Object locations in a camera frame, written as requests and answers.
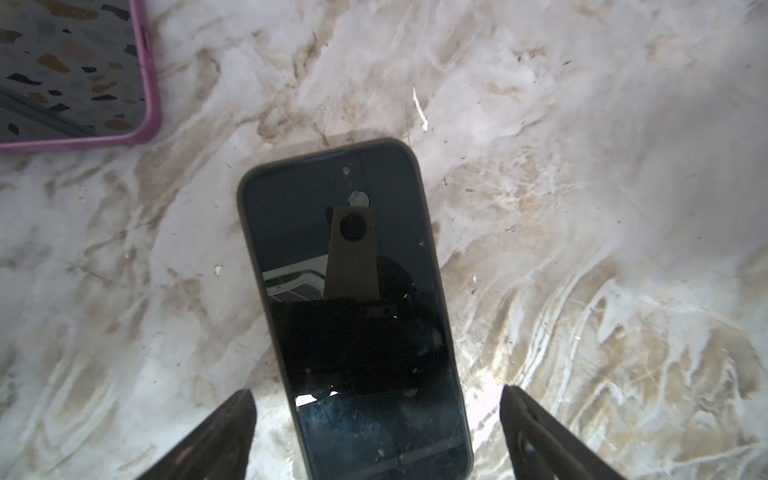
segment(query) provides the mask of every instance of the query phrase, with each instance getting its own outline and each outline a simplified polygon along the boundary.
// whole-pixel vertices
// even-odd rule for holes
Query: black smartphone
[[[416,158],[385,139],[251,170],[238,204],[310,478],[440,478],[472,446]]]

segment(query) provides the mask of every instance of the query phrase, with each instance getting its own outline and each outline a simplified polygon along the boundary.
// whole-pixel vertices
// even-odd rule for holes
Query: dark phone case
[[[445,308],[445,294],[443,293],[442,288],[442,279],[440,277],[440,271],[438,267],[438,261],[437,261],[437,253],[435,251],[435,239],[432,233],[432,222],[429,219],[429,212],[427,210],[427,203],[426,203],[426,197],[424,195],[424,183],[422,182],[422,175],[421,171],[419,169],[419,162],[416,160],[416,156],[413,154],[410,148],[408,148],[407,145],[402,143],[401,141],[398,141],[393,138],[382,138],[378,140],[373,141],[367,141],[362,142],[360,144],[354,144],[349,145],[346,147],[339,147],[339,148],[333,148],[326,151],[320,151],[312,154],[307,155],[300,155],[298,157],[288,158],[281,161],[275,161],[264,165],[259,165],[257,167],[252,168],[243,176],[243,179],[240,181],[240,185],[237,187],[237,209],[240,212],[240,222],[243,225],[243,232],[245,233],[246,237],[246,243],[248,246],[248,253],[250,255],[251,263],[253,264],[253,271],[256,275],[256,282],[259,287],[259,293],[261,295],[261,301],[262,305],[264,306],[264,314],[266,316],[267,324],[270,328],[270,335],[272,337],[272,344],[273,347],[276,350],[276,356],[277,356],[277,363],[280,367],[280,375],[283,380],[283,385],[286,387],[286,399],[289,403],[290,410],[291,410],[291,416],[293,417],[293,424],[296,428],[296,431],[300,437],[300,444],[301,444],[301,452],[302,457],[304,458],[304,465],[308,465],[310,463],[307,452],[306,452],[306,440],[304,439],[304,434],[302,432],[302,429],[300,428],[299,424],[299,418],[297,415],[296,408],[293,404],[293,398],[291,398],[291,392],[289,392],[289,383],[287,381],[287,373],[286,373],[286,366],[283,361],[283,353],[280,349],[280,342],[278,341],[278,337],[276,335],[275,330],[275,320],[273,318],[273,315],[270,311],[270,308],[268,307],[270,302],[267,298],[266,294],[266,287],[264,286],[264,278],[261,273],[261,269],[259,268],[259,263],[256,258],[255,249],[253,247],[253,241],[251,239],[250,234],[250,226],[248,225],[247,217],[244,210],[243,205],[243,189],[245,188],[248,183],[254,179],[255,177],[260,176],[261,174],[269,173],[273,170],[280,169],[281,167],[285,167],[286,165],[290,164],[298,164],[298,163],[309,163],[309,162],[316,162],[316,161],[323,161],[325,158],[335,157],[337,154],[340,154],[342,152],[361,152],[366,149],[375,148],[375,147],[381,147],[384,145],[392,145],[395,146],[401,150],[407,155],[407,157],[411,161],[411,165],[413,167],[416,180],[419,182],[419,198],[421,200],[421,210],[422,210],[422,221],[425,222],[425,229],[427,232],[429,232],[429,235],[427,236],[426,243],[429,247],[429,252],[432,258],[432,265],[434,266],[434,277],[435,277],[435,284],[439,287],[439,295],[441,300],[441,306],[442,306],[442,315],[443,318],[446,320],[448,317],[448,311]],[[464,396],[460,388],[460,381],[458,378],[458,369],[456,368],[456,359],[455,359],[455,352],[454,352],[454,346],[453,346],[453,335],[451,333],[450,325],[446,325],[445,328],[445,335],[448,337],[448,351],[450,356],[450,363],[452,365],[452,373],[454,377],[455,384],[459,387],[458,388],[458,399],[460,402],[460,408],[461,408],[461,414],[462,418],[464,419],[464,431],[465,431],[465,439],[467,442],[467,453],[468,453],[468,468],[467,471],[461,475],[458,478],[466,478],[469,473],[472,471],[472,467],[474,465],[474,455],[472,451],[472,442],[471,437],[469,435],[469,426],[467,424],[467,415],[466,415],[466,407],[464,404]],[[307,475],[312,478],[312,472],[309,468],[307,468]]]

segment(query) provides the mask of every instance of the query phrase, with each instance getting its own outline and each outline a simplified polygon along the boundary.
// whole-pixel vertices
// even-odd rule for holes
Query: white speck
[[[429,120],[427,120],[426,115],[424,115],[424,111],[422,110],[422,105],[419,103],[419,97],[416,96],[416,86],[412,85],[412,87],[413,87],[413,103],[416,104],[416,113],[418,113],[420,118],[422,119],[422,130],[428,131]]]

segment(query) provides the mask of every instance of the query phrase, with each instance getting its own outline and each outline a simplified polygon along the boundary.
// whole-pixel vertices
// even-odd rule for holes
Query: marble surface
[[[628,478],[765,478],[766,0],[148,4],[159,135],[0,159],[0,478],[135,478],[242,387],[248,478],[305,478],[235,189],[380,136],[421,164],[472,478],[512,477],[505,383]]]

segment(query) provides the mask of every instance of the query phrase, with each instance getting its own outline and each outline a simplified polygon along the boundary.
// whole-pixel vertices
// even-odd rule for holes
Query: smartphone
[[[141,0],[0,3],[0,153],[148,141],[160,99]]]
[[[464,401],[410,149],[378,140],[263,165],[237,196],[310,478],[467,476]]]

